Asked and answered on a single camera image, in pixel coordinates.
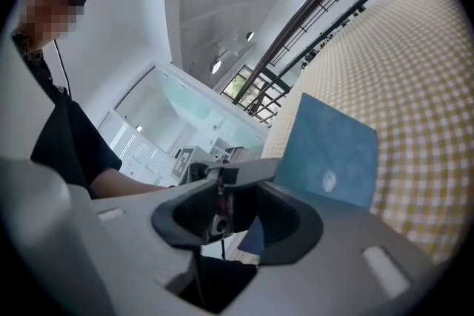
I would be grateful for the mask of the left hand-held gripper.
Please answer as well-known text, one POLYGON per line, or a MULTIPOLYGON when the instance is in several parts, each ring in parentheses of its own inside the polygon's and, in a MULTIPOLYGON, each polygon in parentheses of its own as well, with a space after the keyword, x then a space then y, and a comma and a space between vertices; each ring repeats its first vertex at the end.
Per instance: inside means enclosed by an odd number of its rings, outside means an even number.
POLYGON ((210 155, 199 147, 185 147, 177 158, 172 173, 178 185, 205 179, 208 175, 216 185, 191 195, 173 211, 173 220, 189 233, 200 238, 227 238, 234 233, 233 197, 224 188, 233 184, 271 181, 280 158, 262 158, 226 164, 211 161, 210 155))

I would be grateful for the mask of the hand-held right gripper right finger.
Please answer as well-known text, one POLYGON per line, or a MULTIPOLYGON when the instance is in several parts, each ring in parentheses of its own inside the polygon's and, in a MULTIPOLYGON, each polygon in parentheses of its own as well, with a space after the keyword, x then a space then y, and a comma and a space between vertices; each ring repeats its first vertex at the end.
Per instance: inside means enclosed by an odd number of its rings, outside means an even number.
POLYGON ((445 266, 360 207, 269 182, 233 189, 237 229, 258 217, 257 275, 221 316, 403 316, 445 266))

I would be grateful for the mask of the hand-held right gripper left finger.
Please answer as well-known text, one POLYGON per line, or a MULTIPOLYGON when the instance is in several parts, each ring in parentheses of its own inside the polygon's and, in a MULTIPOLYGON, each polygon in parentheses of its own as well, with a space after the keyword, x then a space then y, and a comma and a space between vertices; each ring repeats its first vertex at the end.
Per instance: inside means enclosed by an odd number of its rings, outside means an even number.
POLYGON ((33 277, 81 316, 205 316, 179 298, 193 253, 153 229, 155 208, 194 189, 92 200, 54 171, 0 158, 0 218, 33 277))

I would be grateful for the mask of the person's left forearm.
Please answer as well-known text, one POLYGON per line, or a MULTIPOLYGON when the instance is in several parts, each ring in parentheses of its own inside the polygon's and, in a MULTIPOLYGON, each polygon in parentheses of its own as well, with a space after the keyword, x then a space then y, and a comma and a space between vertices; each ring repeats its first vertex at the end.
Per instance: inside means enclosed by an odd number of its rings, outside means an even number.
POLYGON ((138 195, 167 189, 163 186, 146 184, 129 178, 115 169, 106 169, 90 185, 100 198, 114 198, 138 195))

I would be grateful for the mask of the white ribbed panel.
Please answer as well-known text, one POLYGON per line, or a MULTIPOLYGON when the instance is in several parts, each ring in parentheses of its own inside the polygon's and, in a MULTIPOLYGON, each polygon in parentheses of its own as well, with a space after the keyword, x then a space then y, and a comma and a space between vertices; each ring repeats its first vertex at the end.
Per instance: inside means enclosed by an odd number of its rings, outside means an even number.
POLYGON ((156 186, 176 185, 171 175, 176 160, 137 136, 121 154, 120 172, 136 181, 156 186))

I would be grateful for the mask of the black framed window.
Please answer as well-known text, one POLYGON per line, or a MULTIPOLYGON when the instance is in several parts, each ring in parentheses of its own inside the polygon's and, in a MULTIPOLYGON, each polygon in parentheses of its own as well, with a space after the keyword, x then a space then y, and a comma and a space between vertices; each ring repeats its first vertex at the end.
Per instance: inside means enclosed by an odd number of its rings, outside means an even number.
MULTIPOLYGON (((221 96, 233 102, 252 73, 249 67, 243 66, 221 92, 221 96)), ((263 69, 236 105, 260 124, 269 127, 290 90, 291 87, 276 78, 274 73, 263 69)))

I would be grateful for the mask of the teal glass panel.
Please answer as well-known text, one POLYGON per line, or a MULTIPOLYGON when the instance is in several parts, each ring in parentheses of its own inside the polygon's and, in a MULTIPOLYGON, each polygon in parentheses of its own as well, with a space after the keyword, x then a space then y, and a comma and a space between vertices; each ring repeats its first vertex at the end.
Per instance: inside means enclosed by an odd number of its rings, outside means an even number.
POLYGON ((257 149, 266 137, 225 104, 181 83, 174 77, 159 77, 160 86, 175 111, 211 140, 220 138, 232 147, 257 149))

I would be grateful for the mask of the person in dark shirt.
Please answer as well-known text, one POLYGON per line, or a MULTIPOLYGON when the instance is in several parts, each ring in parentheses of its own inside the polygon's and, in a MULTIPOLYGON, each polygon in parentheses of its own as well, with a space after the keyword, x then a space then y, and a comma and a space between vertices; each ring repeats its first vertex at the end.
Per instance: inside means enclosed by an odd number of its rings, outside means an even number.
POLYGON ((52 82, 48 67, 27 67, 55 105, 33 148, 31 160, 54 169, 66 183, 84 187, 91 198, 98 198, 90 188, 91 183, 106 169, 120 169, 121 160, 79 104, 64 88, 52 82))

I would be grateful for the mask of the black metal railing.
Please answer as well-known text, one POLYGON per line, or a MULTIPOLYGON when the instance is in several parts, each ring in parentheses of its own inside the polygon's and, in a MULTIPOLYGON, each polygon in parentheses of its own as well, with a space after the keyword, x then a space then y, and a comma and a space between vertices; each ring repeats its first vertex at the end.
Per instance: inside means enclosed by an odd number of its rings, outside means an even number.
POLYGON ((331 10, 337 1, 306 0, 277 35, 256 67, 250 71, 246 81, 239 88, 239 92, 233 97, 233 104, 240 106, 242 101, 248 100, 249 102, 244 105, 243 111, 256 118, 259 123, 270 125, 278 113, 272 106, 279 107, 280 100, 291 90, 291 87, 283 81, 283 77, 297 64, 306 67, 308 65, 307 56, 318 54, 316 46, 329 40, 340 26, 346 24, 349 16, 364 8, 364 4, 369 0, 357 0, 350 5, 326 30, 322 31, 298 55, 294 56, 278 74, 271 72, 267 67, 269 65, 275 67, 302 36, 308 33, 308 30, 331 10))

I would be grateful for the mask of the round table with checked cloth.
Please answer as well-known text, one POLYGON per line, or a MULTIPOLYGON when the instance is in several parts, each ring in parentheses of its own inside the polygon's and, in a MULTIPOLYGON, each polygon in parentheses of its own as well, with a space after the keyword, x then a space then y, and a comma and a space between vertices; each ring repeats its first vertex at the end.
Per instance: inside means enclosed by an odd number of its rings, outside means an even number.
POLYGON ((265 158, 284 154, 302 94, 377 132, 373 214, 448 259, 474 210, 474 29, 460 0, 381 0, 353 19, 293 85, 265 158))

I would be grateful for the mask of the black white striped shirt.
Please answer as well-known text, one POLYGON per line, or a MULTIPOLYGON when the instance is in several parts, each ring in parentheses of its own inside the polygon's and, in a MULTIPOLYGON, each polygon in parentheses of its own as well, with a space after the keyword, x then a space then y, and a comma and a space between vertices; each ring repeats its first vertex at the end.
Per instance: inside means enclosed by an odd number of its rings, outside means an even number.
POLYGON ((47 69, 43 51, 31 49, 31 39, 28 34, 23 33, 20 30, 14 30, 12 34, 12 40, 20 56, 27 65, 36 68, 47 69))

